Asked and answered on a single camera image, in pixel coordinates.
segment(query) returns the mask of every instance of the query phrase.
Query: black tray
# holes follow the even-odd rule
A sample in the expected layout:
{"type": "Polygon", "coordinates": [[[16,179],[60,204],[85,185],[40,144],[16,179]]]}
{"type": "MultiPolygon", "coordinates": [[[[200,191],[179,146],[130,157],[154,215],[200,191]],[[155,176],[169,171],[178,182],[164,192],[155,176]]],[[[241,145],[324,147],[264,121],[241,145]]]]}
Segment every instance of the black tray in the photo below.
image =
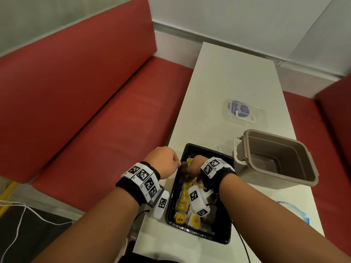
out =
{"type": "MultiPolygon", "coordinates": [[[[233,163],[234,163],[233,158],[226,154],[220,153],[218,151],[206,149],[204,147],[197,146],[190,143],[188,143],[185,146],[185,149],[180,161],[185,162],[188,159],[189,155],[191,156],[191,158],[194,158],[196,155],[202,155],[207,158],[218,157],[226,161],[231,166],[233,166],[233,163]]],[[[175,211],[175,208],[173,207],[175,207],[177,204],[177,200],[179,198],[180,191],[181,191],[181,185],[183,184],[183,179],[184,179],[181,168],[178,169],[175,177],[176,178],[174,180],[174,184],[173,184],[173,188],[172,188],[171,196],[169,198],[169,204],[166,212],[166,222],[169,225],[176,227],[180,230],[186,231],[190,234],[197,235],[199,237],[202,237],[211,241],[215,241],[217,243],[228,244],[230,242],[232,221],[228,215],[227,210],[224,208],[223,204],[219,199],[217,200],[217,204],[216,204],[217,206],[216,219],[214,223],[211,225],[214,235],[200,230],[195,230],[187,225],[178,225],[174,222],[174,216],[176,214],[176,211],[175,211]]]]}

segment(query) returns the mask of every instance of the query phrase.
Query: plastic bin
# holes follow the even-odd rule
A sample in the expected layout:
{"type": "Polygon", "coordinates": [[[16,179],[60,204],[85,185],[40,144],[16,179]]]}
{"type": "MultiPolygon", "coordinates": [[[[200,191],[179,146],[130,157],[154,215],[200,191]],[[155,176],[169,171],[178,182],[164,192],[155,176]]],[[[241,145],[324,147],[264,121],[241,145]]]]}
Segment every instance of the plastic bin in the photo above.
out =
{"type": "MultiPolygon", "coordinates": [[[[194,158],[196,155],[202,155],[207,158],[218,157],[224,160],[225,162],[227,162],[228,164],[230,164],[231,166],[233,166],[234,164],[234,160],[232,157],[214,150],[210,150],[201,146],[194,145],[194,144],[187,144],[185,146],[181,161],[184,162],[188,159],[189,156],[191,158],[194,158]]],[[[180,230],[186,231],[190,234],[193,234],[211,241],[215,241],[217,243],[228,244],[230,242],[232,221],[229,217],[227,210],[225,209],[223,204],[219,201],[219,199],[217,200],[217,203],[216,203],[216,206],[217,206],[216,219],[214,223],[212,223],[211,225],[214,235],[209,234],[207,232],[203,232],[201,230],[195,230],[185,224],[178,225],[174,222],[174,215],[176,213],[175,207],[180,195],[183,182],[184,182],[184,175],[182,173],[182,170],[179,168],[175,176],[171,196],[169,198],[169,204],[166,212],[167,224],[175,228],[178,228],[180,230]]]]}
{"type": "Polygon", "coordinates": [[[318,172],[303,143],[248,129],[234,138],[234,168],[245,182],[273,189],[315,186],[318,172]]]}

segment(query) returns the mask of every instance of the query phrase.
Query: red seat cushion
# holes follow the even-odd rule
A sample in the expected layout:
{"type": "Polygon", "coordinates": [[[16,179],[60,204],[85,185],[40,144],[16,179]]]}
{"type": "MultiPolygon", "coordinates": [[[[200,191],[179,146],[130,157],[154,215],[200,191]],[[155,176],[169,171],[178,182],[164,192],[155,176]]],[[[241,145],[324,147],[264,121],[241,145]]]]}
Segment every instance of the red seat cushion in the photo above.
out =
{"type": "Polygon", "coordinates": [[[351,74],[325,88],[316,97],[351,169],[351,74]]]}
{"type": "Polygon", "coordinates": [[[311,152],[319,172],[312,187],[325,236],[351,256],[351,182],[316,101],[284,92],[297,140],[311,152]]]}
{"type": "Polygon", "coordinates": [[[164,145],[192,71],[152,57],[32,185],[89,211],[128,168],[164,145]]]}
{"type": "Polygon", "coordinates": [[[155,52],[132,0],[0,58],[0,175],[32,179],[155,52]]]}

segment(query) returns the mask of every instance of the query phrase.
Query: blue label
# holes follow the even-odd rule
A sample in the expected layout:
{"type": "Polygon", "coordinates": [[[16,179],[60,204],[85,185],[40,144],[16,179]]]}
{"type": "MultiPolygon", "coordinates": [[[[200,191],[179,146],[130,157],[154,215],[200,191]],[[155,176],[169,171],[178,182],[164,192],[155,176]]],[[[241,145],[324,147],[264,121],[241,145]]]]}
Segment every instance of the blue label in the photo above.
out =
{"type": "Polygon", "coordinates": [[[230,103],[228,103],[228,109],[234,115],[235,112],[238,111],[239,117],[247,117],[250,114],[250,110],[248,109],[248,107],[239,101],[231,101],[230,103]]]}

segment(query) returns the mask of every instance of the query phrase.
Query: right hand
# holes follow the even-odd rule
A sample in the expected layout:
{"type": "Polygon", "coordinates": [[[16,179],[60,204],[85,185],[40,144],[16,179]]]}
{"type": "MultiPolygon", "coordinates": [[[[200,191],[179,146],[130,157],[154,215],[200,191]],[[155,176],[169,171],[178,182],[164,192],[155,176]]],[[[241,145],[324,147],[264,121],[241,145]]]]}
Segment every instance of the right hand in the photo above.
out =
{"type": "Polygon", "coordinates": [[[208,158],[197,155],[194,157],[193,161],[190,163],[188,168],[185,169],[185,173],[190,174],[192,177],[198,177],[200,175],[201,171],[201,166],[204,164],[204,162],[208,160],[208,158]]]}

